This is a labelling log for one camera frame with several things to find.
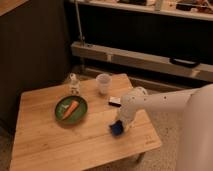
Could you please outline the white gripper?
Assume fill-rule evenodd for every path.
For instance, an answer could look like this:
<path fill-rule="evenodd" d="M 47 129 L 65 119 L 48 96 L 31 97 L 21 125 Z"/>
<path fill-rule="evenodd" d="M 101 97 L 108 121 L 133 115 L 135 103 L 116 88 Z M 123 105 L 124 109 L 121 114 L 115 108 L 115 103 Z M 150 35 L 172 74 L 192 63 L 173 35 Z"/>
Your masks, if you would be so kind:
<path fill-rule="evenodd" d="M 132 126 L 135 116 L 136 116 L 135 113 L 122 112 L 121 110 L 118 110 L 115 120 L 121 121 L 123 129 L 125 131 L 128 131 L 129 128 Z"/>

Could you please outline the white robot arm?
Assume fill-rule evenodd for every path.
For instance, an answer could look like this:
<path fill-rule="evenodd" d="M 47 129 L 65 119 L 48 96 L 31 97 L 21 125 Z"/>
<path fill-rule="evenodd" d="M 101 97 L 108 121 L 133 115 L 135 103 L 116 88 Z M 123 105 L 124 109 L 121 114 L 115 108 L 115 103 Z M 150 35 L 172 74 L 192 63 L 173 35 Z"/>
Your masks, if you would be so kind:
<path fill-rule="evenodd" d="M 124 128 L 141 109 L 182 113 L 176 171 L 213 171 L 213 84 L 151 95 L 136 87 L 120 102 L 117 120 Z"/>

